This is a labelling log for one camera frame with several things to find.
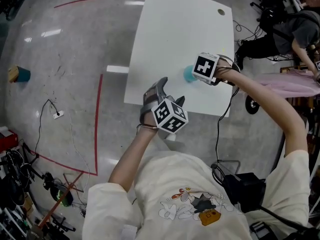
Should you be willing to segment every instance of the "seated person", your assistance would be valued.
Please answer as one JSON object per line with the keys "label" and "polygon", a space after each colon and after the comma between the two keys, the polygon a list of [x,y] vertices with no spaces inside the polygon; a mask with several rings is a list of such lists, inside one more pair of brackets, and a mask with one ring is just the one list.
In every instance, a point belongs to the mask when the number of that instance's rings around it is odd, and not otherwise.
{"label": "seated person", "polygon": [[[296,15],[307,15],[317,21],[318,24],[304,17],[294,17],[289,18],[284,23],[274,25],[273,28],[277,31],[269,32],[256,40],[242,42],[235,54],[237,65],[243,69],[245,57],[261,59],[294,52],[313,72],[314,77],[319,80],[320,74],[317,67],[308,57],[305,48],[318,43],[320,39],[320,8],[301,10]],[[289,37],[292,41],[287,40],[284,36]]]}
{"label": "seated person", "polygon": [[[218,65],[229,67],[221,59]],[[220,68],[216,77],[248,93],[282,128],[285,158],[266,179],[262,206],[306,226],[310,172],[301,117],[285,99],[235,70]],[[144,123],[156,125],[151,112],[145,115]],[[157,129],[141,127],[108,183],[89,189],[83,240],[251,240],[249,226],[254,222],[265,222],[282,237],[295,231],[264,211],[244,215],[237,210],[213,179],[211,168],[198,157],[162,151],[142,160],[156,134]],[[136,201],[132,204],[127,192],[133,182]],[[205,218],[208,211],[214,214],[210,220]],[[130,237],[122,237],[123,229],[130,231],[132,227],[137,227],[137,232],[133,229]]]}

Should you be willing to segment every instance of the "purple fabric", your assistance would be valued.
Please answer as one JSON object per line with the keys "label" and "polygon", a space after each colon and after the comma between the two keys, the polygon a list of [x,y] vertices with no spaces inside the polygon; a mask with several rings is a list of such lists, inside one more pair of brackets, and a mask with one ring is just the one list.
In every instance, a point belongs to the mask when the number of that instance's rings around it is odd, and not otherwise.
{"label": "purple fabric", "polygon": [[283,98],[311,97],[320,94],[320,85],[313,79],[311,71],[291,70],[289,73],[260,74],[255,80]]}

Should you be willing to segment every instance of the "white t-shirt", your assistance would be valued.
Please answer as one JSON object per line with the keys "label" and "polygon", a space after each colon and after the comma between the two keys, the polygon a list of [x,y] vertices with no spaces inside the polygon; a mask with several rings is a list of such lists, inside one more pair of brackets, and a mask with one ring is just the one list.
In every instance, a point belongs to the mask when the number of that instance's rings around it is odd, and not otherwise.
{"label": "white t-shirt", "polygon": [[[262,206],[307,225],[309,178],[308,153],[294,151],[266,179]],[[158,153],[141,164],[134,190],[132,205],[118,184],[91,187],[82,239],[121,240],[125,225],[137,227],[137,240],[250,240],[249,225],[258,221],[276,226],[283,236],[294,231],[263,211],[237,210],[211,168],[195,156]]]}

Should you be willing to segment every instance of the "white cube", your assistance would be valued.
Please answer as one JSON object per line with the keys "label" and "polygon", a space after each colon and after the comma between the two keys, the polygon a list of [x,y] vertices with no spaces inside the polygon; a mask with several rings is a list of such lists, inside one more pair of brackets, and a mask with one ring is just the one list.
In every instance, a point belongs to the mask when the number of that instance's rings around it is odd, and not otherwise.
{"label": "white cube", "polygon": [[188,113],[167,98],[158,106],[154,106],[151,111],[156,126],[171,134],[176,133],[189,122]]}
{"label": "white cube", "polygon": [[214,77],[215,69],[219,60],[218,55],[212,55],[209,53],[200,53],[194,62],[192,75],[202,82],[211,84],[216,81]]}

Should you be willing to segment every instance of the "chair caster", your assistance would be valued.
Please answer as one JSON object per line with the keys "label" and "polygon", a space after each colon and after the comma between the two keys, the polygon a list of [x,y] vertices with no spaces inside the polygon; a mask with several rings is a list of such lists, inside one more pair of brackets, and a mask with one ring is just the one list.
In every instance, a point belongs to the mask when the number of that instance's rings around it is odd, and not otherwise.
{"label": "chair caster", "polygon": [[260,105],[248,95],[245,99],[246,111],[249,114],[254,115],[255,113],[258,112],[259,108],[260,108]]}

